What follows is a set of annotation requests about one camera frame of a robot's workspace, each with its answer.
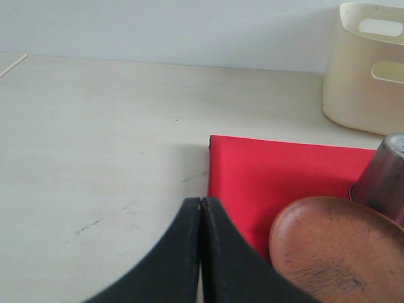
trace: white table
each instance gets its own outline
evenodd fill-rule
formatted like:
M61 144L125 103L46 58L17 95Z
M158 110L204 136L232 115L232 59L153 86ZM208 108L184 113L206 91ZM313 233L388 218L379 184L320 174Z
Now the white table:
M77 303L127 272L205 195L210 134L376 148L321 91L320 74L28 57L0 79L0 302Z

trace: black object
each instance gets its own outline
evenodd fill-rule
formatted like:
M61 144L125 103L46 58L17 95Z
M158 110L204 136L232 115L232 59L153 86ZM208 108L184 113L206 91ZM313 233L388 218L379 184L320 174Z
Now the black object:
M85 303L317 303L245 242L219 200L185 199L156 246L129 273Z

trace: red cloth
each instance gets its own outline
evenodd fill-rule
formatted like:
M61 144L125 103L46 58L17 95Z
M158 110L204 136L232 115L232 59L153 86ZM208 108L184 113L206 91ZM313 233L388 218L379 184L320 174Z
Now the red cloth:
M268 238L278 212L308 196L348 198L374 150L210 138L208 196L219 198L245 240L269 261Z

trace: stainless steel container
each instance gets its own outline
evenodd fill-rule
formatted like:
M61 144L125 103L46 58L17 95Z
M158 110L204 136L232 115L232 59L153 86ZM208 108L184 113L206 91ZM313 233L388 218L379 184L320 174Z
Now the stainless steel container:
M383 139L350 195L404 227L404 134Z

